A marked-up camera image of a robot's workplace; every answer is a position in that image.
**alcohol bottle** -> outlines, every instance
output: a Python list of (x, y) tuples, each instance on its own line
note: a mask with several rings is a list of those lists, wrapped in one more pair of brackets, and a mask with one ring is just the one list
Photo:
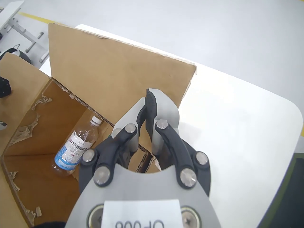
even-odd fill
[(91, 148), (98, 139), (97, 127), (102, 121), (93, 116), (89, 123), (75, 127), (72, 135), (57, 152), (52, 162), (52, 170), (59, 176), (73, 173), (79, 164), (82, 154)]

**cardboard flap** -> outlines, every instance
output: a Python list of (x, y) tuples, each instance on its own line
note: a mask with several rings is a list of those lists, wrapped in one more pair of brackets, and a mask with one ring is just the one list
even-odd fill
[(10, 95), (0, 98), (0, 121), (7, 124), (6, 129), (0, 131), (2, 155), (23, 117), (50, 78), (25, 60), (10, 53), (6, 53), (0, 61), (0, 76), (9, 80), (12, 89)]
[(196, 67), (79, 29), (49, 24), (52, 76), (115, 124), (147, 88), (179, 106)]

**cardboard box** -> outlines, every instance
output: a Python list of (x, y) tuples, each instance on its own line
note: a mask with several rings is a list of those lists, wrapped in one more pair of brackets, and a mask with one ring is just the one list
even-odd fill
[[(49, 25), (49, 42), (52, 78), (12, 54), (0, 62), (12, 87), (0, 99), (0, 120), (8, 125), (0, 131), (0, 227), (66, 221), (79, 197), (77, 171), (60, 178), (51, 162), (74, 126), (92, 115), (102, 119), (98, 145), (147, 88), (179, 106), (195, 72), (175, 58), (56, 24)], [(143, 126), (128, 169), (156, 172), (150, 151)], [(42, 216), (33, 219), (38, 206)]]

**white table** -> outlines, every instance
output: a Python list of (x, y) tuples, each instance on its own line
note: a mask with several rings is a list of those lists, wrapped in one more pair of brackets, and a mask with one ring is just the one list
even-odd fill
[(16, 21), (13, 17), (18, 13), (20, 10), (22, 4), (24, 1), (13, 1), (10, 2), (0, 13), (0, 30), (4, 28), (5, 26), (9, 25), (14, 30), (16, 30), (18, 33), (23, 35), (26, 39), (30, 40), (32, 42), (31, 46), (26, 50), (28, 52), (35, 43), (39, 44), (44, 49), (48, 50), (48, 46), (44, 44), (39, 38), (43, 35), (43, 32), (40, 33), (39, 37), (35, 37), (33, 34), (28, 32), (25, 28), (20, 26), (18, 24), (18, 21)]
[[(77, 28), (172, 54), (86, 25)], [(274, 198), (303, 125), (290, 101), (195, 63), (179, 107), (179, 133), (211, 164), (210, 201), (223, 228), (256, 228)], [(41, 67), (51, 75), (47, 60)]]

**black object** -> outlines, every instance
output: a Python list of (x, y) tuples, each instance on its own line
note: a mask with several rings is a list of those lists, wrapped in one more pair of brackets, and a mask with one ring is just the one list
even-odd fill
[[(116, 135), (114, 139), (112, 136), (109, 136), (95, 149), (93, 149), (95, 151), (95, 156), (92, 161), (84, 162), (81, 159), (79, 169), (80, 192), (85, 189), (98, 167), (106, 166), (110, 170), (110, 178), (102, 187), (105, 187), (112, 182), (116, 163), (120, 164), (126, 169), (128, 168), (130, 159), (134, 155), (134, 152), (130, 152), (127, 146), (128, 141), (135, 136), (137, 131), (140, 131), (141, 125), (144, 121), (146, 121), (146, 130), (152, 140), (154, 128), (153, 123), (156, 115), (157, 103), (155, 96), (150, 93), (149, 90), (147, 90), (145, 105), (137, 116), (138, 130), (136, 129), (136, 131), (133, 133), (127, 133), (124, 128)], [(189, 187), (185, 186), (181, 182), (180, 173), (183, 169), (190, 168), (195, 172), (199, 184), (202, 186), (207, 196), (209, 196), (211, 185), (209, 162), (207, 162), (205, 165), (199, 164), (195, 157), (197, 151), (182, 140), (170, 125), (168, 125), (168, 127), (165, 129), (159, 129), (155, 124), (155, 130), (162, 136), (164, 140), (161, 154), (155, 156), (161, 169), (163, 170), (171, 165), (174, 165), (178, 184), (184, 189), (189, 189)]]
[(171, 157), (173, 158), (173, 163), (175, 165), (176, 180), (178, 184), (185, 189), (190, 189), (191, 187), (185, 186), (181, 181), (181, 171), (185, 168), (189, 168), (195, 171), (190, 154), (184, 145), (183, 140), (179, 137), (177, 132), (168, 125), (165, 129), (160, 129), (155, 124), (155, 130), (161, 135), (164, 140), (164, 145), (168, 148)]
[(297, 158), (282, 201), (269, 228), (304, 227), (304, 159)]
[(10, 95), (11, 92), (12, 89), (10, 86), (10, 82), (5, 78), (0, 77), (0, 98)]
[(14, 49), (14, 48), (10, 48), (10, 49), (8, 49), (7, 51), (5, 51), (5, 52), (3, 52), (2, 54), (1, 54), (1, 56), (0, 56), (0, 61), (1, 61), (1, 59), (3, 58), (3, 56), (5, 55), (5, 53), (14, 53), (14, 52), (19, 52), (19, 56), (23, 59), (23, 60), (25, 60), (25, 61), (27, 61), (28, 63), (30, 63), (30, 64), (32, 64), (32, 61), (29, 59), (29, 57), (25, 54), (25, 53), (23, 53), (22, 51), (20, 51), (20, 50), (17, 50), (17, 49)]
[[(170, 131), (169, 137), (170, 136), (174, 136), (174, 137), (173, 138), (171, 137), (169, 139), (165, 138), (164, 139), (165, 145), (163, 146), (163, 150), (162, 150), (161, 154), (155, 155), (156, 159), (158, 160), (159, 166), (161, 167), (162, 170), (170, 167), (173, 164), (177, 168), (176, 164), (180, 163), (180, 161), (184, 161), (185, 166), (179, 170), (179, 173), (178, 173), (178, 171), (176, 171), (177, 177), (179, 178), (180, 171), (183, 168), (186, 168), (186, 167), (191, 168), (192, 170), (195, 171), (197, 180), (198, 180), (199, 184), (201, 185), (201, 187), (204, 189), (206, 195), (209, 196), (210, 186), (211, 186), (211, 171), (210, 171), (209, 160), (205, 165), (199, 164), (195, 157), (197, 151), (195, 149), (193, 149), (186, 141), (182, 140), (170, 125), (168, 125), (168, 127), (166, 129), (168, 129), (169, 127), (173, 130), (173, 131)], [(155, 129), (159, 133), (160, 129), (157, 127), (155, 127)], [(181, 158), (177, 159), (173, 155), (174, 153), (180, 154)]]
[(98, 167), (106, 166), (111, 173), (109, 180), (102, 187), (108, 186), (112, 182), (116, 163), (126, 169), (128, 168), (131, 157), (135, 152), (130, 152), (127, 143), (136, 133), (137, 129), (133, 133), (127, 133), (124, 128), (114, 139), (109, 136), (93, 149), (95, 155), (92, 161), (85, 162), (81, 159), (79, 168), (80, 193), (85, 189)]
[(47, 222), (40, 225), (36, 225), (33, 228), (64, 228), (65, 222)]

